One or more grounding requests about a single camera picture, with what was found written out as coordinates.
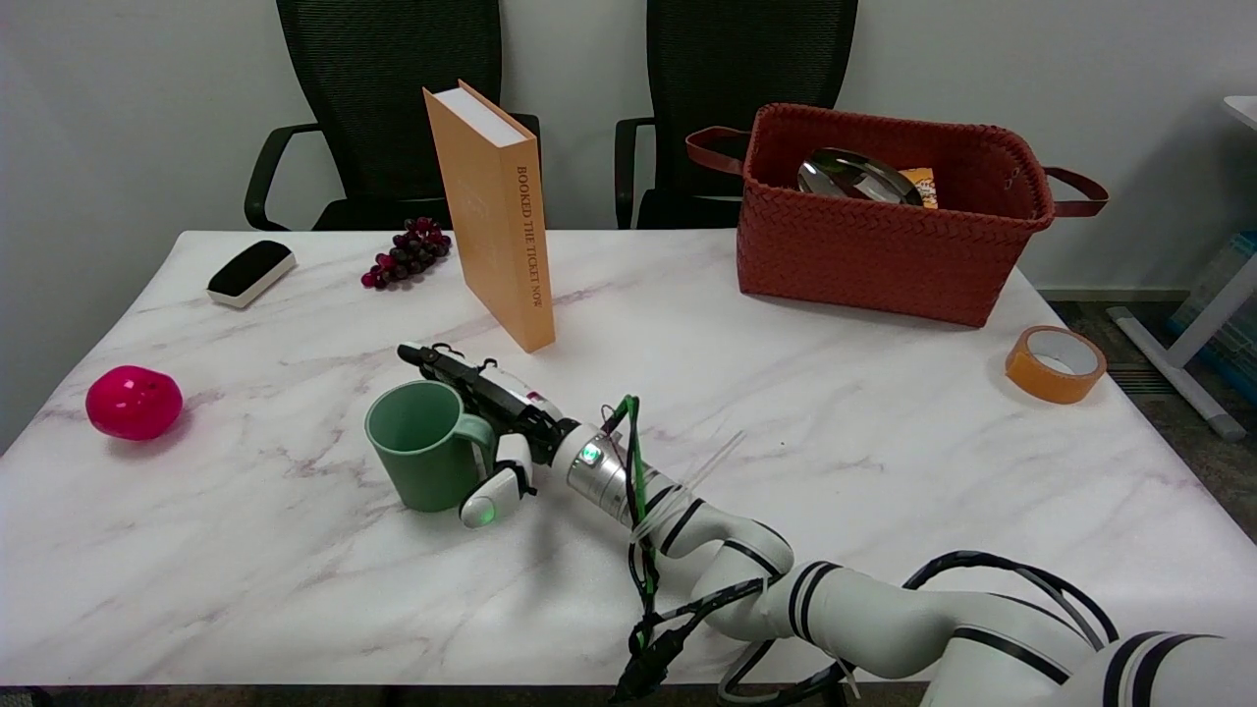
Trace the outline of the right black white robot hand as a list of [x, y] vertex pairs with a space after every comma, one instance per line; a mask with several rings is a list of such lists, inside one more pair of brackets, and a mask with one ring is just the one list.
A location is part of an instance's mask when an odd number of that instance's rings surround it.
[[566, 419], [535, 387], [504, 371], [497, 359], [476, 364], [444, 342], [403, 342], [397, 353], [424, 379], [458, 391], [465, 410], [488, 421], [497, 434], [493, 465], [459, 504], [463, 525], [480, 528], [514, 515], [522, 501], [537, 494], [535, 468], [552, 464], [577, 421]]

